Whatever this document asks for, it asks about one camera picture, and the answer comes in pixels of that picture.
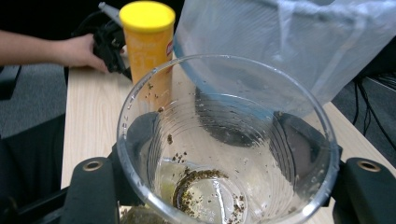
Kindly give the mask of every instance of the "liquid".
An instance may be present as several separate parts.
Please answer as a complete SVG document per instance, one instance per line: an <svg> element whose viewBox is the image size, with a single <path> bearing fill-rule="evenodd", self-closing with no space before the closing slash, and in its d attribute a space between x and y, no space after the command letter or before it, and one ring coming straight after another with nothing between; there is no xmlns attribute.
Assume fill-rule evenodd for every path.
<svg viewBox="0 0 396 224"><path fill-rule="evenodd" d="M244 223L246 195L228 175L170 161L161 167L158 187L174 207L206 223Z"/></svg>

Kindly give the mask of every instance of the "table surface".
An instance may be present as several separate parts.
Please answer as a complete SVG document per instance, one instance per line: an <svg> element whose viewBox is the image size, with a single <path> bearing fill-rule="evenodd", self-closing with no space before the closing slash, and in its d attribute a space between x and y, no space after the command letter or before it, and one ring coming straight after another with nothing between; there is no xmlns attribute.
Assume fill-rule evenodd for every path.
<svg viewBox="0 0 396 224"><path fill-rule="evenodd" d="M91 68L69 71L62 188L69 186L73 169L93 157L107 157L116 143L117 124L132 82L117 74L103 74ZM342 160L360 157L382 163L396 175L396 169L332 104L324 107L344 150ZM307 223L333 223L332 205L320 208Z"/></svg>

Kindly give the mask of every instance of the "clear plastic bag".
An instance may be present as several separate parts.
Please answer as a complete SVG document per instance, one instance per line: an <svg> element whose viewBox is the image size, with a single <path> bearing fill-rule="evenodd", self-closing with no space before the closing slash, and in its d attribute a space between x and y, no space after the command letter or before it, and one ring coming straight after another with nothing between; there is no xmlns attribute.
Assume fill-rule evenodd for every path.
<svg viewBox="0 0 396 224"><path fill-rule="evenodd" d="M396 35L395 12L396 1L379 0L186 0L175 54L268 64L324 105Z"/></svg>

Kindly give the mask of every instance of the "black object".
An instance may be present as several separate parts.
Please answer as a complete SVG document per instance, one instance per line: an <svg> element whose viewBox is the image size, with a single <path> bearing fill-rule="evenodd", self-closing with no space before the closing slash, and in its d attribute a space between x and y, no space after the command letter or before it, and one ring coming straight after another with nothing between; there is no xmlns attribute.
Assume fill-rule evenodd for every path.
<svg viewBox="0 0 396 224"><path fill-rule="evenodd" d="M125 46L122 28L112 20L103 23L104 17L107 18L107 15L102 11L91 13L71 36L93 33L93 53L105 62L109 72L123 74L132 80L131 69L125 67L120 56Z"/></svg>
<svg viewBox="0 0 396 224"><path fill-rule="evenodd" d="M120 56L125 45L122 29L114 21L110 21L96 31L93 39L93 53L105 61L108 71L118 72L132 80L131 69L125 67Z"/></svg>
<svg viewBox="0 0 396 224"><path fill-rule="evenodd" d="M64 121L62 114L21 133L2 136L0 201L8 199L21 208L61 189Z"/></svg>
<svg viewBox="0 0 396 224"><path fill-rule="evenodd" d="M9 100L14 93L21 66L8 65L0 67L0 100Z"/></svg>
<svg viewBox="0 0 396 224"><path fill-rule="evenodd" d="M283 125L292 124L290 119L287 117L288 122ZM139 127L152 122L151 119L146 119L146 123L137 120ZM341 162L331 194L335 199L334 222L396 223L395 189L396 179L385 166L362 158ZM142 204L126 180L114 145L108 158L92 158L80 163L67 189L20 210L10 204L0 211L3 214L0 220L2 223L20 220L23 220L20 223L120 223L117 202Z"/></svg>
<svg viewBox="0 0 396 224"><path fill-rule="evenodd" d="M396 179L382 164L362 158L342 163L332 191L334 223L396 223Z"/></svg>

